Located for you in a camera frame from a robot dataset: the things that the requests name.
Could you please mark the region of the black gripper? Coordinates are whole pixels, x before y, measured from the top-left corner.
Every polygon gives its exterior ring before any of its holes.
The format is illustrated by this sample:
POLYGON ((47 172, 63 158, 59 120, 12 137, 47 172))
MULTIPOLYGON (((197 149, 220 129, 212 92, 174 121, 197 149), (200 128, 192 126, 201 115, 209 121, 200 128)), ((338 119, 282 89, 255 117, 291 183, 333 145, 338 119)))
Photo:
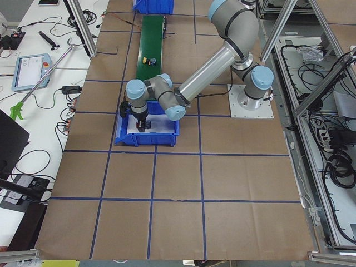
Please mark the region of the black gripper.
POLYGON ((148 112, 147 111, 144 111, 141 113, 132 112, 132 114, 135 117, 135 119, 137 120, 136 128, 138 129, 138 131, 145 132, 145 130, 147 129, 146 117, 148 116, 148 112))

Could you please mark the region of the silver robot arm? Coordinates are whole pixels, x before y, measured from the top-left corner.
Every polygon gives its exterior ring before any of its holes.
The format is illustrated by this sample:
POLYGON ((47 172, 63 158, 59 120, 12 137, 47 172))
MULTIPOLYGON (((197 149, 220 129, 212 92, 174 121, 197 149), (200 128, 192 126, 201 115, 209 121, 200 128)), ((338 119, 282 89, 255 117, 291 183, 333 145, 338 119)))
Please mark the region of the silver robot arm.
POLYGON ((146 120, 148 100, 156 99, 168 119, 178 121, 184 117, 191 101, 227 68, 245 82, 244 92, 238 97, 239 105, 246 110, 260 107, 272 86, 274 74, 270 68, 255 62, 250 52, 259 30, 255 14, 238 1, 213 1, 208 18, 223 39, 223 45, 179 87, 173 87, 165 73, 144 81, 128 82, 126 96, 138 131, 150 128, 146 120))

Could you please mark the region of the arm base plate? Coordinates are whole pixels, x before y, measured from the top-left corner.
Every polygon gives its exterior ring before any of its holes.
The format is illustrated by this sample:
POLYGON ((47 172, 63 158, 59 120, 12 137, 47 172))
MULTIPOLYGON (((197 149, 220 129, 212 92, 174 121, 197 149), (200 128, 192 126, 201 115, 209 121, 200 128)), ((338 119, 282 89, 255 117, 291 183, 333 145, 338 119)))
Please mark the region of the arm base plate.
POLYGON ((228 93, 231 118, 242 119, 273 119, 274 114, 271 107, 271 102, 268 99, 268 93, 259 99, 249 98, 245 93, 245 85, 231 85, 228 93))

